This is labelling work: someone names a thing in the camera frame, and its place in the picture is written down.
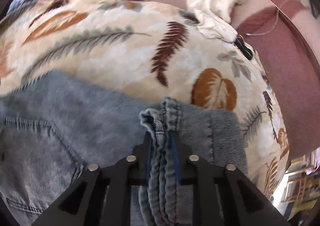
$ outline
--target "blue fabric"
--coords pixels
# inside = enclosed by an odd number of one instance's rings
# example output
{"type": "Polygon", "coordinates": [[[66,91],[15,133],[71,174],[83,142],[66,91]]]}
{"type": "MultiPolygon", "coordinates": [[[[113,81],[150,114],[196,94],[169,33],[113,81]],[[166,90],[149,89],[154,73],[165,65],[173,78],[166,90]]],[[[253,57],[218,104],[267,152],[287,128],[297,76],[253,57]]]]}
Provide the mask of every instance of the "blue fabric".
{"type": "Polygon", "coordinates": [[[175,176],[176,176],[177,182],[180,183],[181,182],[180,161],[179,161],[179,154],[177,150],[177,139],[175,138],[175,135],[173,132],[171,132],[171,145],[172,145],[172,151],[173,151],[175,176]]]}
{"type": "Polygon", "coordinates": [[[132,189],[132,225],[192,223],[192,187],[176,183],[171,131],[211,163],[233,163],[247,172],[232,112],[205,111],[171,98],[155,105],[60,71],[1,98],[0,120],[0,195],[23,226],[89,164],[106,167],[130,155],[146,130],[152,135],[150,178],[147,187],[132,189]]]}

